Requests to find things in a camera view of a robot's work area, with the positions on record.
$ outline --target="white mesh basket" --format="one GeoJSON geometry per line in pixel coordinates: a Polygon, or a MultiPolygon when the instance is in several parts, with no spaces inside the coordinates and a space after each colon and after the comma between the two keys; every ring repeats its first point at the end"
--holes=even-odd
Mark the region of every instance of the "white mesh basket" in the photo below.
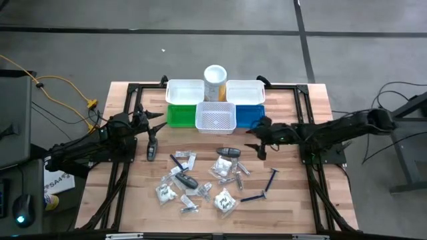
{"type": "Polygon", "coordinates": [[[236,106],[225,102],[198,103],[195,127],[200,133],[232,134],[236,128],[236,106]]]}

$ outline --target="metal stand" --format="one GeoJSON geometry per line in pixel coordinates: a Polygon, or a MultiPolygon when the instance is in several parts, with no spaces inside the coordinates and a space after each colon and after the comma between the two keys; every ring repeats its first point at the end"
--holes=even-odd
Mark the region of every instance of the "metal stand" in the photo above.
{"type": "MultiPolygon", "coordinates": [[[[283,89],[291,90],[294,93],[295,104],[297,110],[298,122],[303,123],[303,113],[302,105],[300,102],[300,95],[304,96],[305,106],[307,109],[308,121],[309,123],[314,122],[310,96],[308,93],[307,85],[272,85],[267,79],[259,76],[257,79],[263,81],[266,85],[265,88],[268,89],[283,89]]],[[[130,83],[127,88],[127,96],[125,100],[124,111],[129,112],[129,105],[131,95],[137,93],[136,103],[140,103],[143,89],[164,89],[165,82],[167,78],[164,76],[160,84],[138,84],[130,83]]],[[[113,163],[111,168],[111,175],[107,190],[107,197],[102,203],[101,207],[98,209],[96,214],[89,220],[89,222],[80,229],[76,229],[71,232],[66,233],[48,233],[42,235],[30,235],[30,236],[18,236],[16,239],[215,239],[215,240],[224,240],[224,239],[309,239],[309,240],[329,240],[329,239],[395,239],[403,240],[402,237],[389,237],[381,235],[370,235],[365,234],[360,231],[356,231],[351,228],[340,216],[334,205],[330,202],[328,197],[328,190],[326,186],[326,179],[323,170],[322,161],[318,162],[309,162],[309,159],[303,156],[310,156],[305,151],[304,148],[300,148],[302,154],[302,163],[306,166],[307,176],[308,176],[308,185],[310,191],[310,198],[312,202],[314,223],[316,226],[315,235],[298,235],[298,234],[234,234],[234,233],[119,233],[119,225],[121,219],[121,212],[123,209],[123,200],[126,190],[127,176],[129,173],[130,163],[123,164],[123,171],[121,172],[120,178],[115,181],[117,177],[117,170],[119,163],[113,163]],[[319,181],[316,180],[316,177],[313,173],[313,166],[316,165],[318,170],[319,181]],[[109,207],[118,194],[117,208],[115,212],[115,217],[110,228],[107,228],[108,216],[109,216],[109,207]],[[328,224],[328,229],[326,230],[320,219],[320,211],[318,206],[318,199],[322,200],[325,205],[326,210],[326,219],[328,224]],[[93,230],[95,226],[101,220],[100,229],[93,230]],[[334,222],[340,227],[342,231],[336,231],[334,229],[334,222]]]]}
{"type": "MultiPolygon", "coordinates": [[[[427,118],[407,118],[405,116],[411,114],[415,110],[418,110],[422,107],[427,106],[427,92],[412,98],[405,105],[399,107],[397,110],[392,112],[394,120],[399,123],[400,128],[391,135],[393,142],[397,142],[399,139],[405,137],[404,135],[399,135],[398,133],[404,131],[405,129],[411,131],[416,128],[423,128],[424,131],[427,131],[427,118]]],[[[391,193],[402,193],[405,191],[413,191],[420,189],[427,189],[427,181],[422,181],[420,172],[416,165],[417,161],[421,160],[420,156],[417,155],[416,151],[413,151],[413,154],[404,157],[404,148],[408,145],[403,145],[404,143],[397,143],[394,145],[396,154],[399,159],[400,166],[402,167],[403,173],[405,175],[407,184],[399,185],[392,187],[390,189],[391,193]]]]}

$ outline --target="concrete floor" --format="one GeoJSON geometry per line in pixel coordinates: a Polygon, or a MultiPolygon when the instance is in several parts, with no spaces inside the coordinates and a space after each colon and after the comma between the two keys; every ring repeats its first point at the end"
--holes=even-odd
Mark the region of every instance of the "concrete floor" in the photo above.
{"type": "MultiPolygon", "coordinates": [[[[426,32],[423,0],[300,0],[307,31],[426,32]]],[[[0,24],[33,27],[111,27],[144,29],[236,29],[297,31],[292,0],[14,0],[0,12],[0,24]]],[[[332,109],[369,108],[379,88],[389,81],[427,83],[425,38],[308,37],[316,83],[325,83],[332,109]]],[[[72,79],[104,108],[111,81],[158,81],[202,78],[205,67],[223,65],[230,79],[264,75],[272,82],[307,83],[298,36],[237,35],[108,35],[0,33],[0,53],[39,75],[72,79]]],[[[0,68],[14,69],[4,61],[0,68]]],[[[53,97],[86,114],[85,102],[62,81],[46,80],[53,97]]],[[[427,87],[391,86],[407,97],[427,87]]],[[[36,88],[34,102],[69,121],[79,118],[46,100],[36,88]]],[[[404,103],[384,95],[384,106],[404,103]]],[[[53,119],[71,138],[85,124],[66,125],[53,119]]],[[[32,115],[32,142],[50,147],[67,141],[38,113],[32,115]]],[[[389,137],[373,137],[371,153],[389,137]]],[[[388,189],[404,177],[392,148],[361,166],[366,137],[346,149],[352,196],[360,229],[368,233],[426,238],[427,191],[391,195],[388,189]]],[[[78,187],[62,198],[73,206],[78,187]]],[[[47,220],[47,231],[67,228],[72,210],[47,220]]]]}

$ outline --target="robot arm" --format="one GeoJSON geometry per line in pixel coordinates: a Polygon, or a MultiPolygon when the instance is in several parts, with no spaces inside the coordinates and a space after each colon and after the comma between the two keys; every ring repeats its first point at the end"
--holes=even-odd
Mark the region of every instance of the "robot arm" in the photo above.
{"type": "Polygon", "coordinates": [[[387,135],[395,128],[396,124],[389,112],[383,109],[357,111],[321,124],[272,124],[270,118],[263,117],[256,127],[247,132],[253,133],[261,140],[261,144],[246,144],[246,146],[255,149],[261,160],[266,160],[266,145],[299,144],[304,145],[306,151],[316,154],[334,144],[368,133],[387,135]]]}
{"type": "Polygon", "coordinates": [[[162,116],[163,113],[144,111],[139,104],[138,111],[133,113],[129,120],[127,113],[119,113],[110,117],[107,123],[80,139],[68,143],[55,144],[44,160],[48,171],[64,171],[66,173],[84,177],[88,168],[75,161],[90,158],[92,162],[130,162],[136,148],[135,136],[147,132],[149,143],[147,146],[147,160],[153,161],[157,150],[155,134],[166,124],[149,127],[149,119],[162,116]]]}

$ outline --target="wooden tabletop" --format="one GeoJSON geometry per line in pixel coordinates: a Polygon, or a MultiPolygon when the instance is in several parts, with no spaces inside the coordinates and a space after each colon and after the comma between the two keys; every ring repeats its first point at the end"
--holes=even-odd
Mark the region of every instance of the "wooden tabletop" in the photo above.
{"type": "MultiPolygon", "coordinates": [[[[128,82],[112,82],[104,117],[123,111],[128,82]]],[[[332,120],[332,114],[324,84],[308,85],[310,101],[314,113],[314,121],[322,123],[332,120]]],[[[145,109],[154,113],[165,113],[164,116],[150,120],[154,126],[165,122],[167,103],[164,89],[146,89],[143,92],[142,104],[145,109]]],[[[295,123],[296,109],[294,96],[287,90],[267,90],[266,115],[273,122],[295,123]]],[[[131,164],[120,231],[133,232],[187,232],[187,233],[314,233],[314,220],[308,180],[305,167],[300,163],[297,145],[281,145],[280,151],[274,152],[267,148],[267,160],[257,159],[253,149],[244,143],[259,143],[251,134],[245,134],[243,129],[236,129],[232,135],[200,134],[197,129],[172,129],[165,126],[157,133],[159,148],[154,162],[145,160],[147,134],[137,136],[137,156],[131,164]],[[236,183],[230,183],[225,188],[236,200],[259,195],[270,178],[270,168],[279,169],[268,191],[267,199],[240,203],[236,210],[225,219],[214,207],[213,202],[207,203],[201,197],[190,197],[199,205],[199,213],[181,214],[179,210],[185,205],[179,200],[183,194],[175,185],[172,189],[178,197],[160,206],[155,188],[160,178],[166,175],[175,163],[169,154],[175,151],[192,150],[197,153],[197,159],[188,175],[194,177],[199,184],[208,181],[213,183],[210,190],[212,199],[223,189],[218,180],[207,171],[218,158],[215,149],[218,147],[235,147],[242,151],[240,161],[251,172],[250,176],[243,174],[244,190],[238,191],[236,183]]],[[[324,166],[331,202],[342,214],[346,221],[357,228],[356,216],[352,197],[346,176],[335,165],[324,166]]],[[[101,163],[91,170],[87,178],[83,199],[77,218],[76,227],[87,223],[105,199],[111,163],[101,163]]],[[[115,202],[111,208],[112,222],[115,202]]],[[[324,208],[320,204],[324,218],[324,208]]]]}

